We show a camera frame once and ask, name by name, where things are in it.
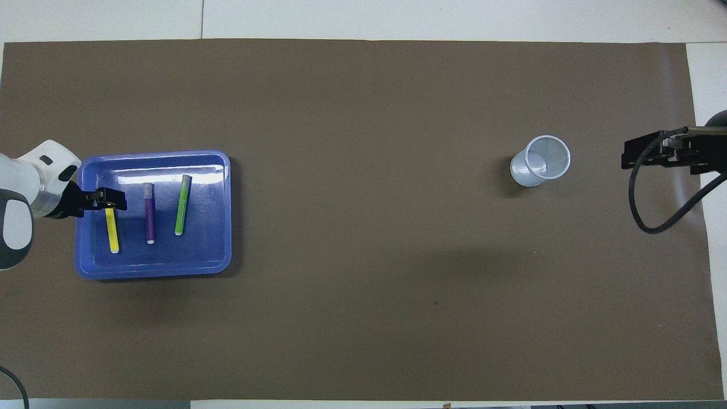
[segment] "brown table surface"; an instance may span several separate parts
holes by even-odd
[[[691,101],[683,44],[7,44],[1,152],[221,149],[234,256],[85,281],[73,221],[37,220],[0,274],[0,362],[32,397],[722,399],[701,210],[642,233],[619,168]],[[571,169],[521,188],[543,134]],[[649,223],[687,172],[643,171]]]

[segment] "clear plastic cup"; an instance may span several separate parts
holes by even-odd
[[[557,179],[571,166],[571,151],[559,138],[541,135],[510,161],[510,174],[525,187]]]

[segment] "cable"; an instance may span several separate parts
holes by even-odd
[[[0,372],[7,375],[7,377],[10,378],[10,380],[15,383],[15,386],[17,386],[17,390],[20,391],[20,396],[23,397],[23,407],[25,409],[28,409],[31,406],[31,404],[28,401],[28,394],[25,392],[25,388],[23,388],[23,383],[20,382],[20,379],[18,379],[14,373],[10,372],[5,367],[0,366]]]
[[[648,154],[652,150],[654,150],[663,140],[671,138],[674,135],[684,133],[685,131],[686,128],[680,128],[678,130],[669,131],[662,136],[654,139],[644,148],[643,151],[641,151],[641,154],[639,154],[636,162],[634,162],[634,167],[631,170],[631,176],[629,177],[629,207],[631,208],[631,215],[633,215],[634,221],[636,221],[636,225],[646,233],[657,234],[663,232],[671,226],[674,226],[674,224],[678,222],[689,210],[691,210],[692,207],[699,203],[699,201],[702,200],[703,197],[705,197],[711,191],[715,190],[715,188],[719,186],[722,182],[727,180],[727,172],[720,173],[718,177],[709,182],[704,188],[696,192],[694,196],[687,200],[684,206],[677,210],[676,213],[672,215],[672,217],[667,219],[667,221],[657,227],[649,227],[644,224],[644,222],[641,220],[641,216],[638,214],[638,210],[636,209],[636,200],[634,195],[634,189],[636,187],[636,175],[638,174],[638,170],[641,165],[646,161],[646,157],[648,156]]]

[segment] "blue tray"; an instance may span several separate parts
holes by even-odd
[[[192,176],[184,234],[174,235],[182,175]],[[146,243],[144,183],[154,183],[156,242]],[[230,159],[221,151],[93,156],[79,186],[126,193],[116,212],[119,253],[112,254],[103,211],[76,220],[76,270],[86,279],[215,274],[232,258]]]

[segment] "white tile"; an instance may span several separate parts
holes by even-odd
[[[727,109],[727,44],[687,44],[687,58],[694,98],[696,124],[704,123],[717,112]],[[715,172],[702,175],[702,186]],[[707,240],[710,246],[712,296],[715,303],[717,339],[722,356],[722,382],[727,394],[727,183],[716,188],[703,200]]]
[[[204,38],[727,41],[717,0],[205,0]]]
[[[198,39],[201,22],[202,0],[2,0],[0,52],[14,41]]]

